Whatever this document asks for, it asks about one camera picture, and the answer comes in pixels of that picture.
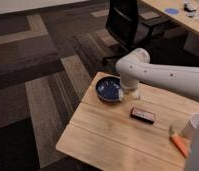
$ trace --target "gray carpet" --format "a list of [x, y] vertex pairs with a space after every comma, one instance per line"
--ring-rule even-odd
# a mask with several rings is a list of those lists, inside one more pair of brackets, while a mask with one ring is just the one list
[[[107, 8], [99, 0], [0, 16], [0, 170], [94, 169], [55, 145], [92, 78], [105, 70], [102, 57], [113, 54]], [[18, 149], [6, 144], [13, 134]]]

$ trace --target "orange object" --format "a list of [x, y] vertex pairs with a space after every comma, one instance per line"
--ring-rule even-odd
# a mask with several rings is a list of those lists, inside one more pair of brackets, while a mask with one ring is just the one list
[[182, 138], [177, 133], [172, 133], [170, 135], [171, 141], [174, 143], [174, 145], [179, 149], [179, 151], [183, 154], [185, 158], [188, 157], [188, 149], [183, 143]]

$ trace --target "black chair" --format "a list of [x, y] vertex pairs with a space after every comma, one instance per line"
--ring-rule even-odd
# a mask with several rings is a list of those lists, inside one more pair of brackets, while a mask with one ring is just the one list
[[134, 48], [142, 47], [151, 39], [153, 29], [167, 21], [169, 19], [162, 16], [162, 18], [140, 22], [136, 0], [110, 0], [106, 29], [120, 43], [120, 50], [124, 49], [124, 53], [105, 57], [102, 63], [106, 64], [109, 59], [120, 58]]

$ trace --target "wooden table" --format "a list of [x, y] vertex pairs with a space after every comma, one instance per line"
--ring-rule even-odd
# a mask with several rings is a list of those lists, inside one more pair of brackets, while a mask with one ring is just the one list
[[[168, 15], [178, 24], [184, 26], [191, 32], [199, 36], [199, 20], [189, 18], [186, 16], [186, 12], [183, 10], [183, 0], [141, 0], [146, 5]], [[198, 7], [198, 0], [189, 0], [193, 7]], [[165, 12], [166, 8], [175, 8], [179, 10], [177, 15], [170, 15]]]
[[[169, 140], [169, 126], [199, 113], [199, 103], [139, 84], [141, 100], [104, 103], [95, 92], [98, 73], [88, 88], [56, 149], [102, 170], [178, 171], [185, 159]], [[135, 106], [156, 114], [149, 125], [130, 118]]]

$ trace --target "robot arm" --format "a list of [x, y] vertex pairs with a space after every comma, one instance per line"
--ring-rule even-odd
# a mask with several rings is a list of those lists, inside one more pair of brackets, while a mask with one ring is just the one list
[[199, 68], [153, 65], [149, 62], [149, 54], [141, 48], [117, 62], [123, 91], [136, 90], [141, 81], [199, 101]]

